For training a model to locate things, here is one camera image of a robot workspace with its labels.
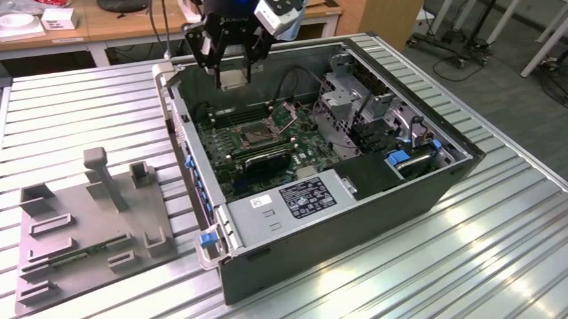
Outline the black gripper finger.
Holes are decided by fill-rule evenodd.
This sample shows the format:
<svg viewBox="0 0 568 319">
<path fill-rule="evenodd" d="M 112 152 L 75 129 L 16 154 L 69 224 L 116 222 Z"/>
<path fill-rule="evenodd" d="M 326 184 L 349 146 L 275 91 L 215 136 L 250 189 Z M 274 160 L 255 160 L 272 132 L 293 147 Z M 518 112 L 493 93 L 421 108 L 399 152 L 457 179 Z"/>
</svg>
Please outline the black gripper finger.
<svg viewBox="0 0 568 319">
<path fill-rule="evenodd" d="M 242 48 L 247 82 L 251 82 L 252 65 L 267 57 L 271 45 L 275 42 L 275 38 L 262 27 L 258 27 L 254 31 L 251 29 L 243 30 Z"/>
<path fill-rule="evenodd" d="M 220 88 L 220 60 L 228 44 L 228 29 L 199 22 L 183 25 L 183 37 L 198 65 L 212 72 L 215 87 Z"/>
</svg>

